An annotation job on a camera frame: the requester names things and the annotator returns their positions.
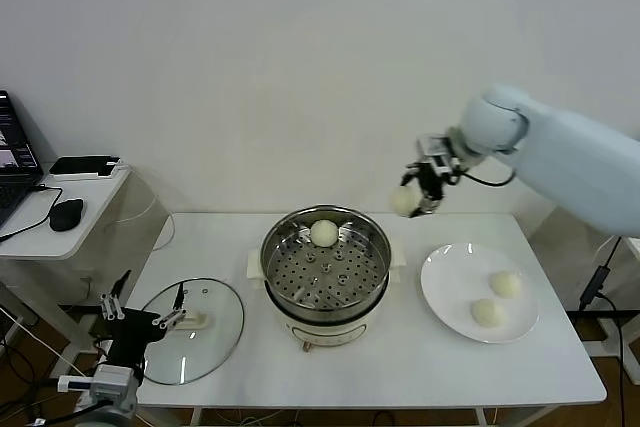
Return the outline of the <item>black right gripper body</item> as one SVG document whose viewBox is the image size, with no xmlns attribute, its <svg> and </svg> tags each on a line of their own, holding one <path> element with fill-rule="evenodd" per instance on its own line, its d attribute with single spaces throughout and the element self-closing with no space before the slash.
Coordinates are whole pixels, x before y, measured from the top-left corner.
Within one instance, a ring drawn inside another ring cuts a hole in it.
<svg viewBox="0 0 640 427">
<path fill-rule="evenodd" d="M 418 183 L 425 199 L 440 202 L 443 195 L 443 181 L 429 163 L 420 163 L 417 172 Z"/>
</svg>

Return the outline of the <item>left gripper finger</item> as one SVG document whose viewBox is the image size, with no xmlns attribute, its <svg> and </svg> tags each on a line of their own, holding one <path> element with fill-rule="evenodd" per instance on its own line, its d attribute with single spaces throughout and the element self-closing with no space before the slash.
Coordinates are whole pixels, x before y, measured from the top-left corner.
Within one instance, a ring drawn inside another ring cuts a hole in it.
<svg viewBox="0 0 640 427">
<path fill-rule="evenodd" d="M 170 313 L 163 317 L 156 318 L 152 321 L 153 326 L 159 328 L 174 328 L 180 323 L 186 316 L 186 309 L 184 308 L 185 289 L 184 283 L 178 284 L 178 290 L 174 299 L 173 307 Z"/>
<path fill-rule="evenodd" d="M 127 270 L 112 286 L 108 293 L 100 297 L 100 308 L 103 319 L 106 321 L 124 320 L 125 313 L 120 304 L 120 294 L 130 277 L 131 271 Z"/>
</svg>

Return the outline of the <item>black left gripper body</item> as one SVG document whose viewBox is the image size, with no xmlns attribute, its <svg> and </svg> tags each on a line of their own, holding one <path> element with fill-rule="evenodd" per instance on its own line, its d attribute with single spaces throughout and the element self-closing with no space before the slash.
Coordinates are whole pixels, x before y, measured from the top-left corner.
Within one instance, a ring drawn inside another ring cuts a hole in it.
<svg viewBox="0 0 640 427">
<path fill-rule="evenodd" d="M 162 340 L 165 331 L 160 328 L 157 313 L 125 309 L 124 318 L 107 321 L 107 332 L 112 343 L 107 363 L 120 367 L 141 367 L 146 348 Z"/>
</svg>

